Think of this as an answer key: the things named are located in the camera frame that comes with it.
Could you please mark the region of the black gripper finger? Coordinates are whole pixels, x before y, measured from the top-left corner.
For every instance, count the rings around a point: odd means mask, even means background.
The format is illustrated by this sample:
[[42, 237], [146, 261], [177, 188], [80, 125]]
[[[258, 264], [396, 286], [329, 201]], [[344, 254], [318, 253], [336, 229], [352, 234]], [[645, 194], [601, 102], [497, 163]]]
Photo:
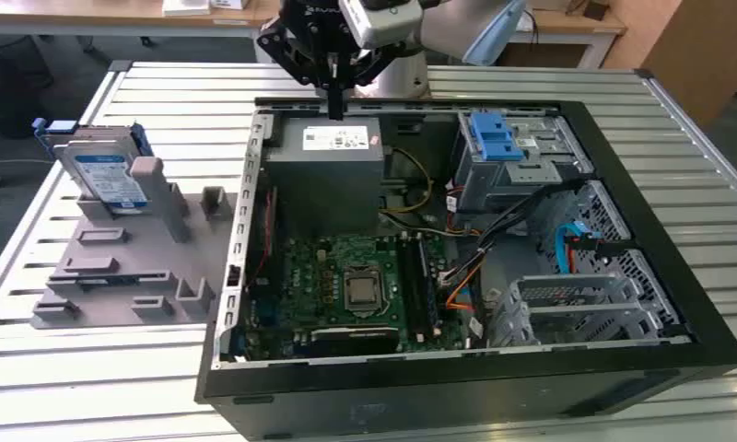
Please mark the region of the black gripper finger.
[[329, 54], [312, 54], [276, 17], [261, 28], [257, 37], [260, 48], [304, 86], [321, 91], [328, 103], [328, 117], [337, 119], [337, 78]]
[[346, 110], [345, 92], [356, 86], [366, 86], [405, 51], [404, 43], [385, 45], [353, 60], [353, 54], [337, 54], [337, 120]]

